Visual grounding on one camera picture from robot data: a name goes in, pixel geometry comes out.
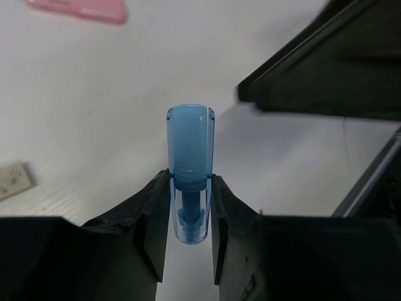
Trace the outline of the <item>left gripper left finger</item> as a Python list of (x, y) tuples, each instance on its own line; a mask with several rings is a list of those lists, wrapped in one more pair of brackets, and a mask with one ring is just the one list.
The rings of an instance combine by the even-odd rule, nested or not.
[(170, 214), (169, 173), (81, 226), (1, 219), (2, 300), (154, 300)]

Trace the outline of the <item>grey white eraser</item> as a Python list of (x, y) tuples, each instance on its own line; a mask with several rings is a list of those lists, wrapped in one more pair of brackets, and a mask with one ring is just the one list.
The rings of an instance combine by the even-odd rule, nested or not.
[(35, 186), (36, 179), (28, 162), (14, 161), (1, 164), (1, 201)]

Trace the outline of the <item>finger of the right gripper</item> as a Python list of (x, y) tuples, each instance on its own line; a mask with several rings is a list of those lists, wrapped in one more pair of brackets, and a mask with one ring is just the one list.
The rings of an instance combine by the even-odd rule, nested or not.
[(237, 96), (263, 112), (400, 120), (400, 2), (328, 1)]

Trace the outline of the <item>pink correction tape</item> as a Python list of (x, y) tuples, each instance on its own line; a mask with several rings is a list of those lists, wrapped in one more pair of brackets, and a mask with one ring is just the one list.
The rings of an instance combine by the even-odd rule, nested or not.
[(28, 6), (43, 11), (112, 24), (127, 19), (124, 1), (118, 0), (30, 0)]

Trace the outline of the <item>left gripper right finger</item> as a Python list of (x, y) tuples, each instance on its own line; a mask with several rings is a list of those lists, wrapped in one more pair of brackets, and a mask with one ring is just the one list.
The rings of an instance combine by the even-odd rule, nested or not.
[(266, 216), (212, 178), (221, 300), (399, 300), (400, 228), (383, 219)]

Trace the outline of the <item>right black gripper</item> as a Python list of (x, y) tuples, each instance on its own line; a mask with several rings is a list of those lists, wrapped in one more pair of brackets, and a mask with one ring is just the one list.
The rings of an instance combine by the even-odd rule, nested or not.
[(398, 128), (382, 150), (374, 158), (344, 200), (334, 210), (332, 217), (348, 218), (361, 216), (373, 201), (382, 186), (396, 171), (400, 162), (400, 128)]

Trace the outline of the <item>blue correction tape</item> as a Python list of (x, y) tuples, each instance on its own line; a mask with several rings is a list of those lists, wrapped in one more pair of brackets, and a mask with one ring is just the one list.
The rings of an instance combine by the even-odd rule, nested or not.
[(215, 114), (203, 105), (184, 104), (170, 108), (166, 119), (174, 233), (196, 245), (208, 233)]

